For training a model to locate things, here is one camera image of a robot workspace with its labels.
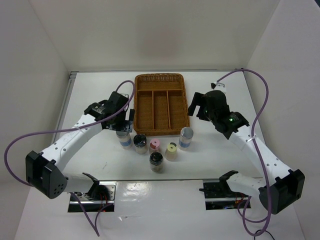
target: brown tray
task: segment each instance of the brown tray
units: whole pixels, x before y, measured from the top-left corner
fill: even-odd
[[[135,77],[134,121],[137,134],[177,135],[190,127],[184,77],[178,73]]]

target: white wall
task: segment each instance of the white wall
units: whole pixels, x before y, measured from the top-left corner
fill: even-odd
[[[279,0],[30,0],[72,71],[245,66]]]
[[[319,239],[320,206],[320,8],[314,0],[281,0],[248,68],[269,84],[270,97],[260,125],[267,145],[306,175],[295,209],[306,239]],[[247,74],[258,109],[261,81]]]
[[[68,83],[57,51],[27,0],[0,1],[0,152],[14,138],[54,129]],[[52,136],[18,142],[9,152],[13,171],[25,179],[25,157]],[[0,239],[14,238],[29,187],[15,181],[0,161]]]

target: black cable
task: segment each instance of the black cable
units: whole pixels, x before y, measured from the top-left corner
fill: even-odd
[[[254,234],[257,234],[257,233],[260,232],[260,231],[261,231],[261,229],[257,230]],[[273,240],[276,240],[276,239],[274,238],[274,236],[272,236],[272,234],[271,234],[270,232],[268,232],[267,230],[265,230],[265,232],[268,233],[268,234],[272,237]]]

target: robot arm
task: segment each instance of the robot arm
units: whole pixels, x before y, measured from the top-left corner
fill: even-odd
[[[103,186],[90,174],[64,175],[62,172],[74,154],[103,129],[132,132],[135,113],[132,109],[129,120],[125,120],[127,109],[124,109],[112,119],[94,124],[119,111],[128,100],[127,96],[114,91],[109,100],[91,104],[72,127],[74,131],[66,133],[40,153],[31,151],[25,158],[28,183],[50,199],[62,192],[82,192],[93,197],[101,191]]]
[[[223,84],[212,83],[211,87],[214,90],[206,94],[198,92],[194,94],[188,114],[192,116],[196,106],[200,106],[196,116],[201,120],[212,122],[215,129],[234,143],[264,176],[253,143],[253,139],[255,139],[269,178],[272,201],[271,212],[272,214],[279,213],[301,197],[305,181],[304,174],[299,169],[291,170],[256,135],[251,136],[248,121],[239,112],[230,111]],[[222,191],[226,193],[240,192],[259,198],[262,205],[267,209],[267,187],[264,178],[247,177],[233,170],[221,176],[219,180]]]

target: wicker basket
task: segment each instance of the wicker basket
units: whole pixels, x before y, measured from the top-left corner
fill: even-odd
[[[133,128],[146,136],[177,135],[190,126],[184,77],[178,73],[135,77]]]

